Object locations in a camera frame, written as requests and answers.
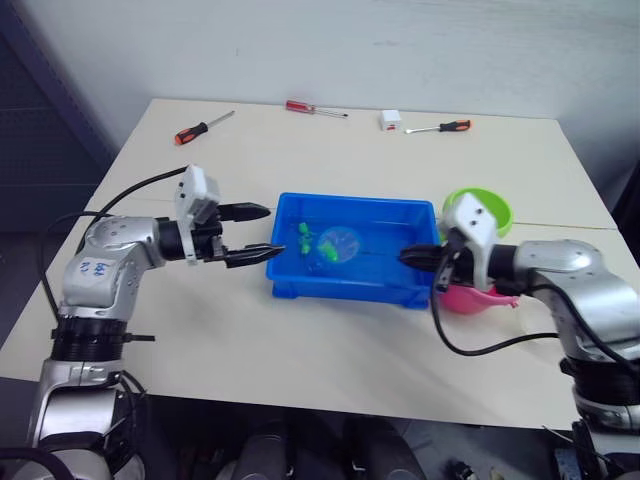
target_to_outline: robotic arm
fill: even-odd
[[[270,244],[229,250],[222,224],[269,215],[260,205],[219,205],[215,182],[199,167],[186,170],[175,195],[177,220],[103,218],[86,232],[68,264],[53,349],[44,361],[29,426],[29,445],[52,453],[74,478],[143,479],[136,455],[137,404],[124,370],[125,343],[153,340],[127,332],[142,275],[167,261],[224,261],[228,268],[263,262],[284,250]],[[47,479],[38,463],[14,477]]]
[[[471,194],[446,212],[440,228],[448,235],[447,245],[409,247],[403,250],[401,261],[436,272],[434,285],[440,290],[449,282],[488,290],[493,282],[499,293],[524,293],[545,303],[565,352],[560,369],[575,382],[573,396],[582,420],[573,428],[585,478],[603,478],[605,467],[611,469],[588,452],[632,454],[637,462],[638,294],[609,272],[601,253],[584,242],[495,245],[495,218]]]

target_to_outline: small white box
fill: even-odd
[[[395,132],[402,127],[400,112],[397,110],[382,110],[380,112],[380,126],[385,132]]]

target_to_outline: white wall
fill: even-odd
[[[637,0],[14,3],[116,147],[152,97],[297,97],[558,118],[609,204],[638,158]]]

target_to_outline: green bowl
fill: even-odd
[[[498,223],[498,236],[500,238],[503,238],[507,233],[509,233],[509,230],[511,230],[511,224],[513,223],[513,211],[511,210],[511,207],[500,195],[489,190],[485,190],[484,188],[462,188],[450,193],[444,200],[442,211],[446,212],[447,209],[453,205],[456,198],[465,193],[472,193],[475,195],[475,197],[489,209],[493,216],[496,217],[496,221]]]

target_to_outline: floor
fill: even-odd
[[[61,235],[49,240],[47,261],[63,240]],[[0,234],[0,344],[37,286],[33,261],[36,241],[33,234]],[[35,391],[34,382],[0,377],[0,447],[24,444]],[[159,396],[151,397],[150,410],[150,427],[142,447],[149,465],[148,478],[179,478],[178,466],[189,452],[202,454],[241,441],[253,427],[274,416],[284,416],[297,425],[298,469],[304,472],[299,478],[344,478],[327,452],[340,449],[342,427],[350,414]],[[552,452],[556,443],[542,430],[388,420],[430,479],[449,478],[445,469],[452,460],[470,465],[481,480],[499,478],[491,477],[492,470],[507,480],[554,478]],[[209,478],[206,468],[204,471],[199,478]]]

